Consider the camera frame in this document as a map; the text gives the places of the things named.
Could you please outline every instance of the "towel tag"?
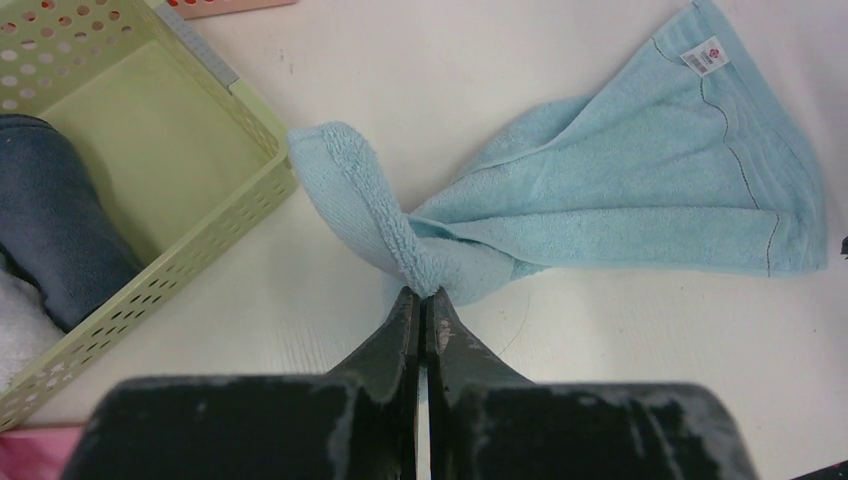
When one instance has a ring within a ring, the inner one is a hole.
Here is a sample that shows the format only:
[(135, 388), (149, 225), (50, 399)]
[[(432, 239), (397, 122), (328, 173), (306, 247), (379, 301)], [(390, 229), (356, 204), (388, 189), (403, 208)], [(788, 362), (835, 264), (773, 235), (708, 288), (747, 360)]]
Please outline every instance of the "towel tag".
[(702, 77), (715, 72), (719, 68), (730, 63), (724, 48), (716, 37), (689, 50), (680, 56), (686, 65), (689, 65), (695, 73)]

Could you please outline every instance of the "light green basket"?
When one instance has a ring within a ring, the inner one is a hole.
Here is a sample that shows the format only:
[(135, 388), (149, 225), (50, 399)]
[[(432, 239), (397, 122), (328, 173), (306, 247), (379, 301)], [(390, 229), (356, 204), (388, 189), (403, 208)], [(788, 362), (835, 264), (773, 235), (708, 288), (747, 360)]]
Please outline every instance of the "light green basket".
[(165, 0), (0, 0), (0, 106), (44, 118), (71, 140), (107, 214), (148, 265), (15, 377), (0, 396), (3, 431), (128, 335), (296, 181), (283, 125)]

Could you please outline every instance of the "white towel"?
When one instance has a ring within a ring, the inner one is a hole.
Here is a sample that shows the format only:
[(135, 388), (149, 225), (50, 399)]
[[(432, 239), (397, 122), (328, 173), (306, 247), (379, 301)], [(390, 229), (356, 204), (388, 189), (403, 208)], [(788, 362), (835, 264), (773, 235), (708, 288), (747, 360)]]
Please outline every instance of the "white towel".
[(15, 374), (63, 336), (41, 309), (38, 290), (8, 271), (0, 255), (0, 393)]

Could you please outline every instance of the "towel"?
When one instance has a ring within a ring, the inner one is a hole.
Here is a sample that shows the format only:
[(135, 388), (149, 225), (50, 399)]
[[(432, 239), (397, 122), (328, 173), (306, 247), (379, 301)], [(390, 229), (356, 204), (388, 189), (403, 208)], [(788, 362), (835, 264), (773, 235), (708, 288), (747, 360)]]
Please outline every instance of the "towel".
[(83, 427), (0, 433), (0, 480), (59, 480), (82, 433)]
[(458, 304), (548, 267), (769, 277), (826, 266), (812, 150), (730, 24), (698, 0), (593, 96), (508, 125), (409, 215), (351, 127), (289, 134), (333, 231), (421, 296)]
[(66, 332), (141, 271), (73, 145), (24, 115), (0, 117), (0, 247)]
[(41, 309), (41, 295), (9, 272), (0, 254), (0, 393), (31, 360), (62, 338)]

